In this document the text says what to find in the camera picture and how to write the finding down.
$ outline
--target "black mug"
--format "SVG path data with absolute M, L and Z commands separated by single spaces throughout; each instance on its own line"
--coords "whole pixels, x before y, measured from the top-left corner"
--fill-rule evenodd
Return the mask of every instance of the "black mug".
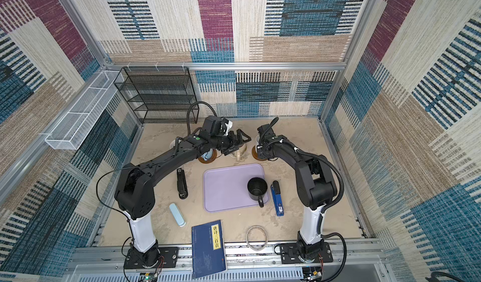
M 259 202 L 261 208 L 264 207 L 264 202 L 262 201 L 262 196 L 268 191 L 268 184 L 263 178 L 253 177 L 247 183 L 247 190 L 249 191 L 249 196 L 254 201 Z

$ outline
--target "purple tray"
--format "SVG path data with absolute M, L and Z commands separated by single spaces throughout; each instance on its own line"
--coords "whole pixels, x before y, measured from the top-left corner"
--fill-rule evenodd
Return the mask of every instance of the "purple tray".
M 259 164 L 247 164 L 209 169 L 204 172 L 204 209 L 209 213 L 259 206 L 250 198 L 247 182 L 253 177 L 264 178 Z M 269 201 L 269 190 L 262 201 Z

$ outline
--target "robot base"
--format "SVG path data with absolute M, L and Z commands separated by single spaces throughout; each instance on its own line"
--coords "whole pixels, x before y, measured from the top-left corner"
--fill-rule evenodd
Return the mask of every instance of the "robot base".
M 178 249 L 178 247 L 157 247 L 157 243 L 145 253 L 131 248 L 127 253 L 124 269 L 156 269 L 161 256 L 164 256 L 164 268 L 174 268 L 177 264 Z
M 319 256 L 324 263 L 333 261 L 329 243 L 321 239 L 318 243 L 306 244 L 299 232 L 297 232 L 297 243 L 285 243 L 279 247 L 282 264 L 320 263 Z
M 303 263 L 303 261 L 299 258 L 299 251 L 297 250 L 296 243 L 286 243 L 281 244 L 279 246 L 282 264 L 294 264 L 294 263 Z M 322 261 L 324 263 L 329 263 L 334 261 L 332 259 L 332 253 L 330 252 L 329 243 L 324 242 L 322 249 L 319 251 L 319 254 L 322 257 Z M 314 259 L 313 263 L 320 263 L 319 255 Z

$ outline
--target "robotic arm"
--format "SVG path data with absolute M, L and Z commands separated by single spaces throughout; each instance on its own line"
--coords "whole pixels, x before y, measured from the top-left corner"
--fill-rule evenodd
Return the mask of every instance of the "robotic arm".
M 260 158 L 279 157 L 295 170 L 297 194 L 304 204 L 303 225 L 298 232 L 296 245 L 299 259 L 309 263 L 313 262 L 323 249 L 324 238 L 339 235 L 337 233 L 323 235 L 322 227 L 326 210 L 342 197 L 342 178 L 324 156 L 305 153 L 285 136 L 274 134 L 272 126 L 278 119 L 275 118 L 270 124 L 257 129 L 260 135 L 257 152 Z M 155 204 L 153 187 L 170 172 L 210 149 L 218 149 L 227 155 L 251 140 L 240 129 L 234 134 L 230 131 L 231 127 L 232 122 L 223 117 L 208 116 L 202 128 L 197 128 L 194 133 L 184 138 L 177 138 L 175 146 L 169 151 L 137 166 L 133 164 L 124 166 L 126 170 L 120 174 L 114 197 L 129 219 L 133 245 L 128 256 L 135 259 L 134 262 L 130 260 L 130 263 L 140 268 L 151 268 L 159 262 L 158 242 L 151 223 L 151 210 Z M 331 170 L 339 180 L 339 194 Z
M 338 192 L 328 165 L 330 163 L 323 155 L 305 153 L 285 136 L 274 134 L 272 127 L 278 119 L 276 117 L 270 124 L 257 129 L 260 135 L 257 153 L 261 159 L 279 157 L 295 170 L 297 195 L 304 205 L 303 225 L 298 232 L 296 244 L 299 259 L 309 263 L 314 261 L 323 248 L 324 216 L 327 208 L 340 201 L 343 184 L 340 180 L 339 195 L 334 201 L 333 198 Z
M 153 235 L 150 213 L 155 204 L 153 187 L 181 165 L 211 149 L 228 155 L 251 140 L 240 129 L 234 134 L 231 127 L 232 122 L 225 118 L 208 116 L 202 128 L 183 139 L 177 138 L 175 146 L 169 151 L 137 166 L 131 163 L 124 166 L 138 168 L 121 172 L 114 197 L 129 219 L 134 239 L 129 255 L 140 266 L 150 268 L 159 260 L 158 242 Z

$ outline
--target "beige table surface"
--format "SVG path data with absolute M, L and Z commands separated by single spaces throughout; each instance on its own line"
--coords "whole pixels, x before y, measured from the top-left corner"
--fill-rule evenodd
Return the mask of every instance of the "beige table surface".
M 261 225 L 268 233 L 270 241 L 295 240 L 303 220 L 303 204 L 296 192 L 294 170 L 281 159 L 277 161 L 257 161 L 251 155 L 255 145 L 257 128 L 267 124 L 270 119 L 236 120 L 233 130 L 242 129 L 252 137 L 247 143 L 247 153 L 238 162 L 231 156 L 221 156 L 210 164 L 194 160 L 183 165 L 189 196 L 185 200 L 178 197 L 176 172 L 170 173 L 154 188 L 155 207 L 152 210 L 153 231 L 160 244 L 191 243 L 190 228 L 210 221 L 222 220 L 224 242 L 243 242 L 249 227 Z M 202 122 L 192 125 L 194 130 Z M 325 155 L 331 162 L 328 147 L 315 118 L 281 117 L 274 126 L 277 135 L 285 135 L 304 151 Z M 185 124 L 146 124 L 139 145 L 132 159 L 133 164 L 150 160 L 169 149 L 176 136 L 185 136 Z M 272 203 L 272 195 L 264 208 L 247 207 L 230 211 L 208 213 L 203 207 L 203 174 L 213 168 L 259 163 L 262 165 L 268 185 L 278 180 L 281 188 L 285 215 L 278 217 Z M 179 227 L 172 216 L 169 205 L 176 203 L 187 224 Z M 361 237 L 361 230 L 354 219 L 349 201 L 344 197 L 326 213 L 324 233 L 337 231 L 345 238 Z M 111 212 L 107 220 L 99 245 L 122 245 L 130 236 L 125 218 L 118 212 Z M 262 240 L 261 233 L 253 231 L 249 240 Z

